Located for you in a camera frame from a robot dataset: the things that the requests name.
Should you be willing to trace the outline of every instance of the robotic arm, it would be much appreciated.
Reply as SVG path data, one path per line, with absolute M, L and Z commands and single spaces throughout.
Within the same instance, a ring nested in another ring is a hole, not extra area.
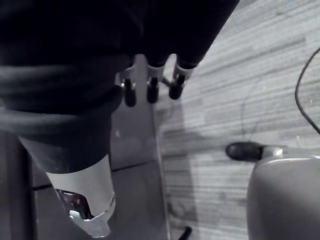
M 147 99 L 154 103 L 166 60 L 177 54 L 168 85 L 179 98 L 239 1 L 133 2 L 0 5 L 0 129 L 18 135 L 69 217 L 95 238 L 110 233 L 116 207 L 111 114 L 123 93 L 135 105 L 134 55 L 148 60 Z

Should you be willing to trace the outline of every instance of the black cable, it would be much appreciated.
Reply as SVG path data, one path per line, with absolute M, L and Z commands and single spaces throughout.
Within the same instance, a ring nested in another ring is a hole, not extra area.
M 309 58 L 309 60 L 306 62 L 306 64 L 304 65 L 302 72 L 300 73 L 298 82 L 296 83 L 295 86 L 295 93 L 294 93 L 294 98 L 295 98 L 295 102 L 296 105 L 300 111 L 300 113 L 302 114 L 302 116 L 308 121 L 309 124 L 311 124 L 311 126 L 317 131 L 318 134 L 320 134 L 320 129 L 319 127 L 315 124 L 314 121 L 312 121 L 312 119 L 308 116 L 308 114 L 305 112 L 305 110 L 303 109 L 303 107 L 301 106 L 300 100 L 299 100 L 299 87 L 300 87 L 300 82 L 305 74 L 305 71 L 307 70 L 309 64 L 311 63 L 311 61 L 313 60 L 313 58 L 317 55 L 317 53 L 320 52 L 320 48 L 318 48 L 313 54 L 312 56 Z

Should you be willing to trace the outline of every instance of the wooden floor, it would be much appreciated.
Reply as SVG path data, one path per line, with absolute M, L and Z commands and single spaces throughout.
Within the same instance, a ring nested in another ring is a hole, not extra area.
M 320 47 L 320 0 L 258 0 L 228 20 L 179 101 L 160 90 L 155 106 L 171 237 L 247 240 L 246 191 L 252 164 L 228 160 L 226 144 L 318 148 L 299 113 L 299 74 Z M 174 57 L 166 76 L 173 71 Z M 300 100 L 320 125 L 320 56 L 306 71 Z

